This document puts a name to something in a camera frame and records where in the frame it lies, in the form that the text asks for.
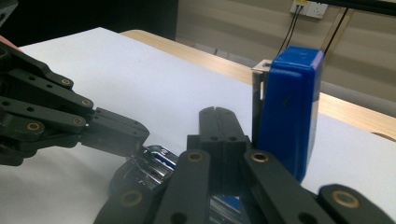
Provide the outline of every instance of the robotic hand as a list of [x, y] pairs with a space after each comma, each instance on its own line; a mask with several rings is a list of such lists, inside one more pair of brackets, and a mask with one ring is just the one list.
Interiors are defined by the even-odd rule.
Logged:
[[78, 142], [119, 156], [149, 136], [141, 123], [72, 91], [73, 81], [0, 42], [0, 164], [21, 165], [44, 147]]

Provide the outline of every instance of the electrical cable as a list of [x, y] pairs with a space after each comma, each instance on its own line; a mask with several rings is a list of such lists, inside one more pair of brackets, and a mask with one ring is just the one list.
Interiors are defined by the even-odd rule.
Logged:
[[293, 28], [291, 28], [291, 34], [290, 34], [290, 36], [289, 36], [289, 40], [288, 40], [288, 44], [286, 45], [286, 48], [289, 46], [289, 42], [290, 42], [291, 37], [293, 36], [293, 33], [294, 33], [294, 27], [296, 27], [296, 23], [297, 23], [297, 20], [298, 20], [298, 16], [300, 15], [300, 12], [301, 12], [301, 10], [303, 9], [303, 7], [304, 7], [304, 6], [301, 6], [301, 7], [300, 7], [300, 10], [299, 10], [298, 13], [297, 13], [296, 19], [294, 20]]
[[324, 52], [323, 52], [324, 55], [326, 55], [327, 51], [329, 50], [330, 45], [332, 44], [332, 41], [334, 40], [335, 35], [338, 33], [338, 30], [340, 29], [341, 23], [343, 23], [343, 20], [344, 20], [344, 18], [345, 18], [345, 16], [346, 16], [348, 10], [349, 10], [349, 8], [347, 8], [347, 9], [344, 11], [343, 17], [342, 17], [341, 20], [338, 22], [337, 27], [335, 28], [334, 33], [332, 33], [332, 38], [330, 39], [329, 44], [327, 45], [326, 49], [325, 49]]
[[292, 28], [292, 26], [293, 26], [293, 24], [294, 24], [294, 20], [295, 20], [295, 18], [297, 17], [297, 11], [299, 10], [299, 8], [300, 8], [300, 6], [297, 5], [297, 6], [296, 6], [296, 10], [294, 11], [293, 19], [291, 20], [291, 24], [290, 24], [288, 33], [286, 34], [285, 39], [283, 40], [282, 45], [280, 46], [280, 49], [279, 49], [279, 51], [277, 52], [277, 55], [279, 55], [280, 51], [283, 49], [283, 45], [285, 44], [286, 39], [287, 39], [288, 36], [289, 36], [290, 30], [291, 30], [291, 28]]

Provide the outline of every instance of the wall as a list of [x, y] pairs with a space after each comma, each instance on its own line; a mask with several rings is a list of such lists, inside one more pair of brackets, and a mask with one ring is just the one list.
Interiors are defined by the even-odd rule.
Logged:
[[[291, 0], [179, 0], [177, 38], [259, 62], [289, 29]], [[321, 49], [340, 7], [299, 17], [291, 45]], [[327, 54], [323, 80], [396, 104], [396, 18], [355, 10]]]

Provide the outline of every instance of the screw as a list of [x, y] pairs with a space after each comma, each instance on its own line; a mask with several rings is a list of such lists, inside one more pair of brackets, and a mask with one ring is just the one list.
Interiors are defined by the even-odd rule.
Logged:
[[124, 194], [122, 194], [122, 196], [120, 197], [121, 204], [124, 207], [136, 206], [136, 205], [140, 204], [142, 199], [143, 199], [142, 193], [137, 190], [129, 190], [129, 191], [125, 192]]
[[64, 85], [70, 85], [70, 80], [69, 79], [62, 79], [62, 83]]
[[37, 131], [38, 129], [40, 129], [40, 125], [38, 123], [28, 123], [26, 128], [29, 131]]
[[90, 101], [90, 100], [83, 100], [82, 103], [83, 103], [84, 105], [90, 105], [90, 104], [91, 104], [91, 101]]
[[352, 194], [344, 190], [335, 190], [332, 192], [332, 198], [340, 205], [348, 208], [357, 208], [361, 204], [359, 200]]
[[267, 162], [270, 160], [270, 158], [262, 152], [255, 152], [251, 154], [251, 159], [256, 162]]
[[81, 118], [74, 118], [74, 119], [73, 119], [73, 122], [74, 122], [75, 124], [77, 124], [77, 125], [79, 125], [79, 124], [82, 124], [82, 123], [83, 123], [83, 121], [82, 121], [82, 119], [81, 119]]

